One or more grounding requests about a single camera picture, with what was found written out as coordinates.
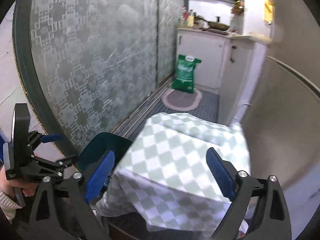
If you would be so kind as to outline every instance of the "green bag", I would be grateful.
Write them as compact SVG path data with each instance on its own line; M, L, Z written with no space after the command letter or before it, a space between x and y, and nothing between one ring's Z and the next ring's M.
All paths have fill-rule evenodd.
M202 60L179 54L173 89L193 93L193 70Z

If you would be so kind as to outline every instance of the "yellow object hanging on wall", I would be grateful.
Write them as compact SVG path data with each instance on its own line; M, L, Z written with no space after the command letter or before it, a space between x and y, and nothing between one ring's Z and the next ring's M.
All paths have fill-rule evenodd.
M273 19L273 3L270 0L264 0L263 20L270 22Z

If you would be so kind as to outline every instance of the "kitchen counter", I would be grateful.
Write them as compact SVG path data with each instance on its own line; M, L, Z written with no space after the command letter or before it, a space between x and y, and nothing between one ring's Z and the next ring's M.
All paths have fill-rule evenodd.
M252 33L250 35L241 35L241 34L236 34L236 33L232 33L229 35L223 35L220 33L213 33L213 32L203 31L203 30L196 30L196 29L192 29L192 28L178 28L178 30L179 31L195 32L195 33L204 33L207 35L219 36L219 37L226 38L226 39L234 39L234 40L246 39L246 40L261 43L266 46L268 46L272 42L272 39L270 39L264 35L259 35L259 34L254 34L254 33Z

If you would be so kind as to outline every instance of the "white wall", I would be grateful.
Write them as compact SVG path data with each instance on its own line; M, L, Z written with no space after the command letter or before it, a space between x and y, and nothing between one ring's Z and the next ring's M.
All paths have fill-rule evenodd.
M249 33L270 35L271 26L263 20L264 0L244 0L244 26L243 35Z
M216 16L220 16L221 23L230 25L233 3L231 0L189 0L189 10L193 9L197 15L212 22L216 21Z
M14 5L0 25L0 135L8 142L11 137L12 115L15 103L28 103L16 68L12 47L12 18ZM30 130L44 132L29 103ZM36 153L42 158L55 161L63 158L53 143L40 144Z

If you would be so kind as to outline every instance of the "green and white checkered cloth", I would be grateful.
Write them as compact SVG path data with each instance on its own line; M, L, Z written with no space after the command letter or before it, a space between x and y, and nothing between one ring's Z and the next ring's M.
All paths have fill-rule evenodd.
M186 113L153 115L116 167L97 212L115 217L137 211L148 225L213 232L230 202L206 164L210 147L250 173L240 124L227 127Z

